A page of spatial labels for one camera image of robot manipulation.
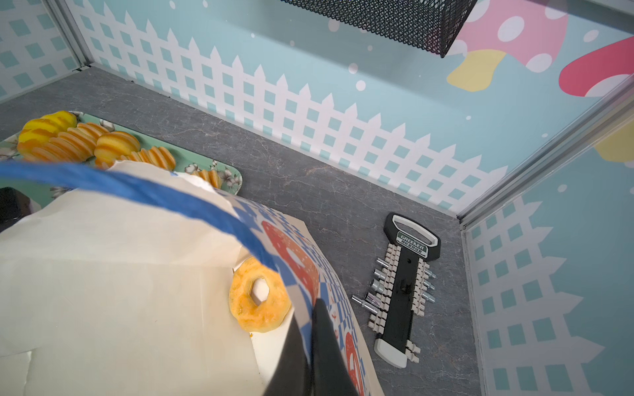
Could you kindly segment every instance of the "gray marble countertop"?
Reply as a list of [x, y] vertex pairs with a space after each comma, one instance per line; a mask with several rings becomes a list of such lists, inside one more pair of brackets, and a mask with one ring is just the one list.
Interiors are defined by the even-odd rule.
[[442, 240], [431, 263], [437, 302], [415, 316], [420, 363], [397, 369], [373, 350], [369, 313], [354, 304], [386, 395], [479, 395], [480, 381], [458, 221], [295, 150], [95, 67], [0, 104], [0, 139], [58, 110], [111, 120], [235, 166], [240, 196], [303, 220], [348, 294], [365, 296], [374, 260], [385, 254], [389, 212], [411, 217]]

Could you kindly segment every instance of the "socket wrench set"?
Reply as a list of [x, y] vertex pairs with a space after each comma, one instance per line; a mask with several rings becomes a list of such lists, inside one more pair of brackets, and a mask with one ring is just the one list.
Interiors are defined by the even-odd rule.
[[370, 311], [368, 327], [378, 334], [374, 351], [389, 364], [404, 368], [418, 362], [420, 352], [411, 340], [414, 314], [425, 315], [425, 303], [435, 302], [429, 279], [436, 275], [428, 262], [440, 257], [440, 239], [421, 224], [390, 213], [383, 228], [389, 244], [385, 259], [377, 259], [371, 291], [353, 301]]

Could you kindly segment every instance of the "black mesh basket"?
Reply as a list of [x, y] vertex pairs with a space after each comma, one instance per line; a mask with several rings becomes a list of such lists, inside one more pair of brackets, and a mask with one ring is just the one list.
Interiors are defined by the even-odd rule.
[[444, 57], [477, 0], [282, 0]]

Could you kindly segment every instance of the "floral tray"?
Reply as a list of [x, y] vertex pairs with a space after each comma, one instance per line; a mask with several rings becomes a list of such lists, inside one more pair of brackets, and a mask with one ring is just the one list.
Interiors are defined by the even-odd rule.
[[[240, 174], [240, 171], [230, 165], [196, 154], [184, 148], [174, 146], [173, 144], [163, 142], [154, 137], [142, 134], [113, 122], [103, 120], [102, 118], [95, 117], [94, 115], [82, 112], [71, 113], [77, 115], [79, 122], [94, 122], [95, 124], [102, 125], [110, 131], [123, 131], [132, 134], [134, 137], [139, 139], [141, 148], [149, 149], [152, 146], [162, 146], [167, 148], [176, 160], [176, 168], [174, 169], [176, 172], [192, 173], [194, 170], [215, 169], [223, 182], [221, 190], [237, 195], [238, 191], [242, 187], [242, 175]], [[22, 158], [16, 149], [18, 145], [18, 135], [19, 133], [10, 136], [4, 141], [0, 141], [0, 161], [20, 160]], [[87, 163], [93, 165], [94, 157], [90, 158]], [[60, 191], [64, 190], [60, 187], [48, 186], [45, 184], [0, 178], [0, 188], [3, 187], [13, 187], [21, 191], [42, 207], [51, 203], [58, 196]]]

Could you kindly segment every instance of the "greener label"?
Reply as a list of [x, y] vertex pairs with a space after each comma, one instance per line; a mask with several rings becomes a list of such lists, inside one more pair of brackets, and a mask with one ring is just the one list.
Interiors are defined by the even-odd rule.
[[405, 246], [407, 249], [418, 254], [423, 259], [427, 258], [427, 246], [421, 241], [419, 241], [418, 239], [414, 238], [413, 236], [406, 234], [402, 231], [399, 231], [396, 234], [396, 242], [399, 245]]

